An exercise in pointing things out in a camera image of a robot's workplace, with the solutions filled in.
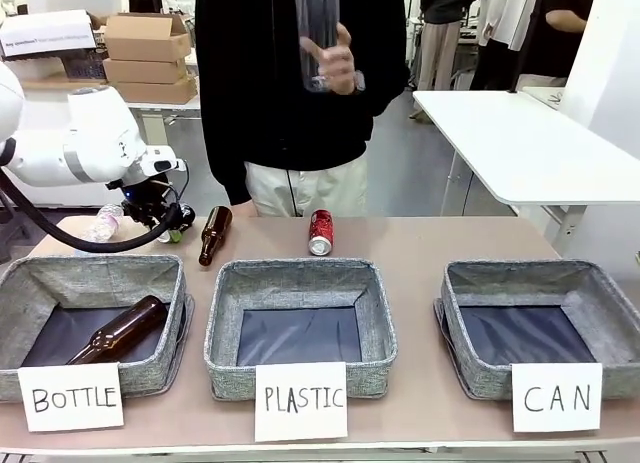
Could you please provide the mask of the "person's hand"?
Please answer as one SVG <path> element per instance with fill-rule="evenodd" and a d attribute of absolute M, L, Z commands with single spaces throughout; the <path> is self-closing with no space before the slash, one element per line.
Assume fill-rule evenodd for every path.
<path fill-rule="evenodd" d="M 300 45 L 318 64 L 324 87 L 338 95 L 349 95 L 356 86 L 354 57 L 350 50 L 351 35 L 341 23 L 336 25 L 336 33 L 335 46 L 323 49 L 307 37 L 300 38 Z"/>

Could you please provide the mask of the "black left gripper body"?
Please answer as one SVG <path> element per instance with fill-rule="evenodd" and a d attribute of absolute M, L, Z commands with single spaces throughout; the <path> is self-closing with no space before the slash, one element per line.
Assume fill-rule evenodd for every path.
<path fill-rule="evenodd" d="M 195 211 L 181 201 L 182 194 L 168 181 L 145 180 L 122 188 L 125 216 L 149 230 L 182 233 L 195 221 Z"/>

